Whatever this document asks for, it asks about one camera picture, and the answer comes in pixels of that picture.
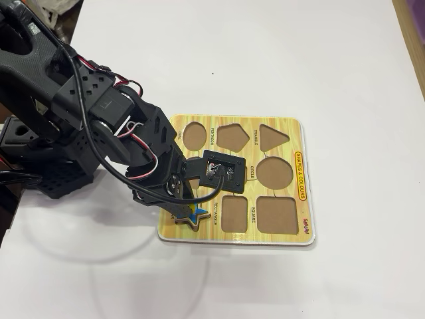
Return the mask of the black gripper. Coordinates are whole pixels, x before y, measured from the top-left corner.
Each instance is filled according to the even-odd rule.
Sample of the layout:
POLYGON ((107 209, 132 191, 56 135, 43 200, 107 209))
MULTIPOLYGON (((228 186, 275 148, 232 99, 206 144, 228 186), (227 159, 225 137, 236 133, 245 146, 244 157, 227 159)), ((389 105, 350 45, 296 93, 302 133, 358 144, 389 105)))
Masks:
MULTIPOLYGON (((186 157, 175 142, 177 133, 162 110, 150 103, 140 102, 130 113, 132 133, 125 137, 125 147, 130 152, 126 177, 168 199, 185 199, 193 203, 196 196, 190 181, 183 179, 183 162, 186 157)), ((143 192, 132 191, 133 200, 145 206, 160 207, 174 217, 189 217, 193 209, 156 199, 143 192)))

